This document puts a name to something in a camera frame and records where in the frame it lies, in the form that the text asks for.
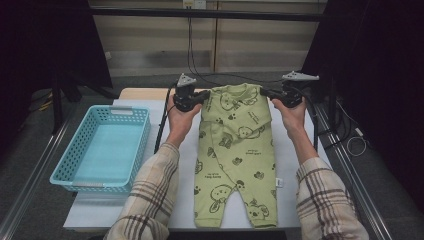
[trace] dark floor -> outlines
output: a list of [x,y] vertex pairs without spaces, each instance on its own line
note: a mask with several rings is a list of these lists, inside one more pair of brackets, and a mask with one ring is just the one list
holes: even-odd
[[[281,73],[256,73],[246,74],[244,76],[271,81],[279,80]],[[177,78],[177,75],[115,78],[113,79],[114,89],[110,91],[119,94],[125,87],[168,87]],[[238,84],[250,81],[230,76],[213,76],[209,77],[208,80],[221,84]],[[279,83],[277,82],[260,84],[275,88],[279,87]],[[199,82],[198,85],[199,88],[212,86],[214,85],[204,82]],[[59,147],[54,151],[51,162],[45,167],[44,172],[42,172],[40,182],[35,186],[36,190],[34,194],[29,195],[31,202],[28,204],[19,225],[16,229],[13,229],[15,230],[13,239],[88,239],[96,235],[92,233],[72,232],[62,228],[73,202],[72,193],[65,191],[62,187],[51,185],[48,179],[66,148],[67,144],[65,143],[69,143],[73,132],[79,126],[87,109],[94,104],[112,103],[111,99],[106,99],[90,89],[81,88],[80,90],[83,94],[80,102],[69,103],[66,101],[66,98],[63,99],[65,115],[73,107],[76,108],[76,112],[70,120],[69,127],[63,136],[62,144],[59,144]],[[35,93],[37,96],[43,94],[42,91]],[[35,101],[31,108],[36,109],[43,101],[44,99]],[[2,226],[4,226],[4,220],[8,216],[8,212],[14,207],[14,202],[19,197],[21,189],[28,184],[27,180],[30,178],[32,170],[36,168],[37,162],[51,139],[52,123],[53,111],[51,107],[45,111],[32,112],[25,121],[18,136],[13,140],[9,150],[1,156],[0,222],[2,222]],[[344,129],[345,127],[340,124],[340,135],[343,135]],[[323,146],[330,144],[325,134],[321,136],[321,141],[323,142]],[[355,145],[353,150],[355,148],[358,150],[361,146]],[[346,185],[349,186],[348,179],[343,174],[342,167],[337,161],[337,156],[333,148],[329,148],[326,153],[333,168],[336,172],[340,173]],[[378,152],[372,148],[368,148],[363,155],[352,158],[352,162],[373,199],[376,208],[387,224],[393,239],[424,239],[423,214],[416,209],[408,194],[388,172],[384,165],[384,160],[381,159]],[[368,232],[370,232],[371,239],[377,239],[373,234],[368,216],[360,204],[357,204],[357,206],[360,219],[367,227]],[[288,229],[286,234],[288,239],[300,239],[299,229]]]

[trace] green baby onesie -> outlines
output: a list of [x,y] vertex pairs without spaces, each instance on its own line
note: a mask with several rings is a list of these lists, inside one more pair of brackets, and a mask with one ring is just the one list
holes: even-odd
[[277,225],[271,114],[259,88],[213,88],[203,104],[194,186],[198,227],[220,227],[234,191],[255,228]]

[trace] white platform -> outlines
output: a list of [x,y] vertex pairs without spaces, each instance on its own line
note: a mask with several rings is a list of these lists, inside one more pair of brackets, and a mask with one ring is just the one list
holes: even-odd
[[[164,101],[159,100],[115,100],[114,105],[144,106],[150,108],[150,122],[152,129],[146,146],[144,158],[153,155],[159,123],[162,117]],[[284,180],[284,186],[277,188],[278,227],[299,227],[296,213],[296,171],[299,167],[296,154],[290,139],[287,137],[280,112],[270,102],[272,115],[272,131],[276,156],[277,178]],[[197,158],[198,126],[200,114],[194,121],[191,131],[180,147],[180,184],[177,201],[172,213],[170,229],[196,229],[194,225],[194,168]],[[305,129],[312,140],[313,124],[308,113],[305,119]],[[162,140],[168,135],[168,126],[165,126]],[[318,144],[318,153],[329,164],[321,142]],[[69,211],[64,227],[77,231],[106,230],[116,221],[126,196],[110,194],[78,193]],[[235,192],[228,199],[221,228],[241,229],[252,228],[240,195]]]

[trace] person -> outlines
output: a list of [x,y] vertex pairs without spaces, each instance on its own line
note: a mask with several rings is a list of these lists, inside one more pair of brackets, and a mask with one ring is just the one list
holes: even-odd
[[[302,239],[368,239],[346,187],[319,158],[307,136],[305,102],[294,109],[286,108],[277,99],[272,103],[281,112],[300,165],[296,175]],[[202,107],[198,104],[192,111],[183,113],[173,106],[170,97],[170,132],[165,143],[143,164],[118,220],[104,239],[166,239],[169,236],[167,224],[178,188],[178,148]]]

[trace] plaid sleeve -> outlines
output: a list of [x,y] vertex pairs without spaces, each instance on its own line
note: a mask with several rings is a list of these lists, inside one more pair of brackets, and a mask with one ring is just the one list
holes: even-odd
[[302,239],[368,239],[353,201],[339,176],[320,158],[297,171],[297,213]]
[[178,150],[163,144],[134,181],[124,208],[104,239],[166,239],[178,188]]

